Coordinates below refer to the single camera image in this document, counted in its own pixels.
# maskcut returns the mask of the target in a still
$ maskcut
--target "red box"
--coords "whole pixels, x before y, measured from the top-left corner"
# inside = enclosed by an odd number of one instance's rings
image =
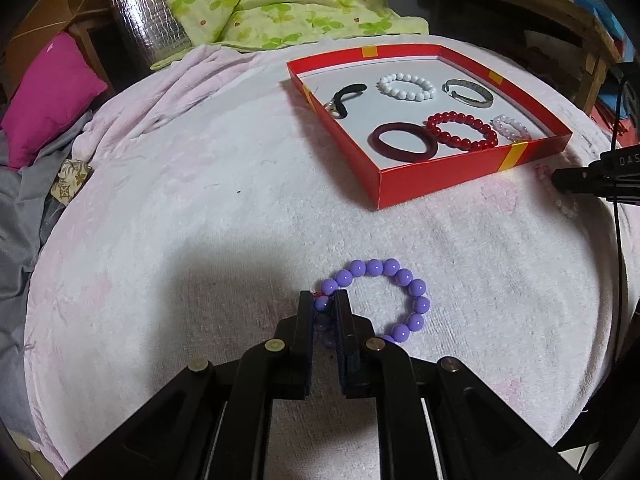
[[[353,64],[363,60],[416,56],[437,57],[472,74],[479,82],[501,92],[509,100],[520,105],[550,134],[543,139],[534,139],[529,142],[496,146],[481,152],[432,158],[424,162],[381,170],[324,108],[300,77],[313,70]],[[378,209],[560,153],[572,134],[560,119],[525,91],[473,59],[439,44],[386,44],[348,48],[295,59],[289,61],[287,67],[293,84],[305,95],[321,123],[331,133]]]

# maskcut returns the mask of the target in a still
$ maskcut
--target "black wire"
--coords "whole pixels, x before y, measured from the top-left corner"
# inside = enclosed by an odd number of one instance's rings
[[[622,113],[622,94],[625,89],[626,81],[628,77],[624,76],[620,80],[620,86],[618,87],[618,98],[616,100],[616,119],[613,124],[613,134],[611,136],[611,151],[613,152],[616,149],[616,139],[618,137],[618,130],[620,129],[620,115]],[[616,193],[616,180],[614,179],[612,182],[613,187],[613,219],[614,224],[616,226],[616,244],[618,246],[618,319],[616,320],[616,331],[613,337],[613,352],[611,357],[611,371],[613,371],[613,366],[616,363],[616,355],[618,353],[618,343],[620,342],[620,327],[622,326],[622,303],[623,303],[623,275],[624,275],[624,267],[622,260],[622,238],[620,236],[620,215],[618,213],[618,194]],[[593,439],[595,434],[592,434],[589,441]],[[582,462],[584,461],[584,457],[587,455],[587,451],[591,443],[588,442],[584,449],[582,450],[582,455],[580,456],[580,460],[578,461],[578,467],[576,467],[576,472],[580,472],[580,468],[582,467]]]

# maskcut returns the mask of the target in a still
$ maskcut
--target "red beaded bracelet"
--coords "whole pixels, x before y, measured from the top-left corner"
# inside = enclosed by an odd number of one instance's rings
[[[438,124],[441,123],[460,123],[468,124],[473,129],[478,130],[485,140],[461,139],[458,136],[452,136],[449,132],[442,131]],[[473,115],[459,114],[456,112],[444,112],[443,114],[435,114],[426,121],[427,131],[433,134],[438,142],[446,144],[452,148],[458,148],[464,152],[478,152],[480,150],[488,150],[498,145],[498,135],[491,129],[491,126],[484,124],[480,119],[476,119]]]

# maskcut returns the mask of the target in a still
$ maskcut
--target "pink blanket fold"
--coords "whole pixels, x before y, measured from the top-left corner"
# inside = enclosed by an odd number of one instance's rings
[[[167,124],[249,70],[254,58],[226,46],[194,48],[105,103],[74,142],[73,158],[98,167],[126,141]]]

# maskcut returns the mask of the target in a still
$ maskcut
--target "yellow tape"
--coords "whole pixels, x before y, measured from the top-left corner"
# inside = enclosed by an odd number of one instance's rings
[[[498,171],[510,170],[513,168],[520,160],[524,150],[527,149],[528,144],[528,142],[516,142],[516,144],[512,144],[509,153],[507,153],[507,156],[504,158],[500,168],[498,168]]]
[[[302,91],[305,93],[306,102],[309,103],[309,106],[311,106],[313,111],[316,111],[314,108],[314,102],[311,100],[311,90],[309,90],[309,87],[307,85],[302,85]]]
[[[489,72],[489,79],[493,79],[496,83],[498,83],[498,85],[504,81],[504,78],[500,74],[495,73],[493,70]]]
[[[362,57],[378,57],[378,48],[375,45],[363,46]]]

